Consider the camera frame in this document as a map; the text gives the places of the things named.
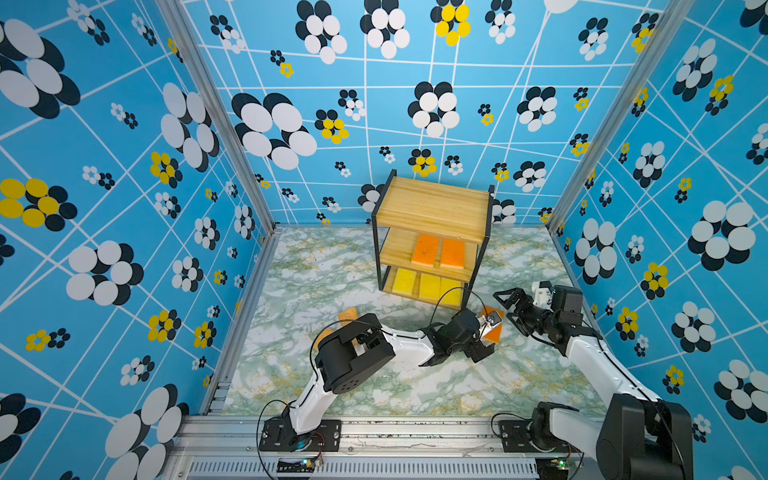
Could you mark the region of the yellow sponge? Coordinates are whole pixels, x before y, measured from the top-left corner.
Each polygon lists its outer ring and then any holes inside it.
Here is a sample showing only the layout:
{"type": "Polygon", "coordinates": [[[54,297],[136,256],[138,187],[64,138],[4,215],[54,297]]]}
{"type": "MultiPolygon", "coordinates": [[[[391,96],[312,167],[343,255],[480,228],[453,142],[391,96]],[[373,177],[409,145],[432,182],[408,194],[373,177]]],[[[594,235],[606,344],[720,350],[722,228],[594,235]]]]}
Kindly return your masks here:
{"type": "Polygon", "coordinates": [[[421,273],[418,297],[422,301],[437,301],[441,296],[441,278],[439,276],[421,273]]]}
{"type": "Polygon", "coordinates": [[[418,273],[413,270],[398,268],[395,274],[391,292],[397,295],[412,296],[418,279],[418,273]]]}
{"type": "Polygon", "coordinates": [[[439,293],[441,305],[460,307],[463,298],[463,283],[459,280],[442,277],[439,293]]]}

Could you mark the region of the orange sponge front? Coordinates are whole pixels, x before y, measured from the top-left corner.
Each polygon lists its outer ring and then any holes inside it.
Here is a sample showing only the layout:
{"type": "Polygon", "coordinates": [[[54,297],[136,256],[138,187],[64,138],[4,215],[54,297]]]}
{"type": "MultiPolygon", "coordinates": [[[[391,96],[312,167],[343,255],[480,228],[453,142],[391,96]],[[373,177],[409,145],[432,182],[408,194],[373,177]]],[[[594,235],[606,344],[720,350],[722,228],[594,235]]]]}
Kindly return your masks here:
{"type": "Polygon", "coordinates": [[[462,270],[465,268],[465,243],[455,239],[444,239],[442,242],[440,266],[462,270]]]}

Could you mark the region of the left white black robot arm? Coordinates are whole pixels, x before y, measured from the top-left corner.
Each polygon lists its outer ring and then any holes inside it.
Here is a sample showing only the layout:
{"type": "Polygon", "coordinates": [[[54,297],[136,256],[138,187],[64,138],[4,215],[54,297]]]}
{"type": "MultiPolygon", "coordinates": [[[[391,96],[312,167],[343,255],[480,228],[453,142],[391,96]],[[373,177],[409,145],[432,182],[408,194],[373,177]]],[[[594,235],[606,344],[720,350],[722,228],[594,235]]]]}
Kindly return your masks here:
{"type": "Polygon", "coordinates": [[[433,367],[462,353],[475,363],[495,352],[502,318],[463,309],[446,324],[432,323],[417,331],[383,325],[365,314],[319,341],[310,357],[312,377],[299,396],[283,410],[284,427],[302,441],[317,430],[337,396],[359,387],[390,362],[406,367],[433,367]]]}

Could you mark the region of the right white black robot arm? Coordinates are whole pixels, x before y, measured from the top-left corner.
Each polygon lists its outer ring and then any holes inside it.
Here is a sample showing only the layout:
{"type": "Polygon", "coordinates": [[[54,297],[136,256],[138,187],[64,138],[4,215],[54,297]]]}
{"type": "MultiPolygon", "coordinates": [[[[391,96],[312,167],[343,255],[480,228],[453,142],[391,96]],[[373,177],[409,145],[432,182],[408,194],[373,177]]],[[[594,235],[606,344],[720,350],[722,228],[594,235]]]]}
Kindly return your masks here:
{"type": "Polygon", "coordinates": [[[584,318],[583,294],[537,283],[497,291],[494,299],[517,330],[542,339],[577,367],[607,407],[602,421],[576,408],[540,402],[529,425],[532,443],[549,450],[567,443],[597,462],[606,479],[691,479],[694,455],[689,412],[634,377],[584,318]]]}

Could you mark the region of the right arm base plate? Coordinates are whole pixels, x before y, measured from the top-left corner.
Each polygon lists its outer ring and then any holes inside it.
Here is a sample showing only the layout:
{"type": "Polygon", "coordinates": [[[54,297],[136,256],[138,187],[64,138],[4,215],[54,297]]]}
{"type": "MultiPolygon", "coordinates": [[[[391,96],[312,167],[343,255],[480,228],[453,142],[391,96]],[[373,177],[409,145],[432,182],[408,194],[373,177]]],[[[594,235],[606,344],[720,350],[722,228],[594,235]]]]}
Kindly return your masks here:
{"type": "Polygon", "coordinates": [[[500,420],[498,433],[501,436],[501,444],[505,453],[568,455],[571,452],[567,442],[535,443],[529,430],[529,421],[500,420]]]}

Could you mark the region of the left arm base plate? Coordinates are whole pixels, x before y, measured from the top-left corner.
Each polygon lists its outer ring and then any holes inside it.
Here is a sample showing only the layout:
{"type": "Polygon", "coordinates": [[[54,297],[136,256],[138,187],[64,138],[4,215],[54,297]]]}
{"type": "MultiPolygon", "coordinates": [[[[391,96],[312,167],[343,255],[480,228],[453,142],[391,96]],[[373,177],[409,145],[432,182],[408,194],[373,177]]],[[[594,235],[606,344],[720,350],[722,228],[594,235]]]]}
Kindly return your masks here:
{"type": "Polygon", "coordinates": [[[311,432],[297,434],[288,420],[271,418],[263,424],[259,450],[265,452],[331,452],[339,451],[342,422],[322,420],[311,432]]]}

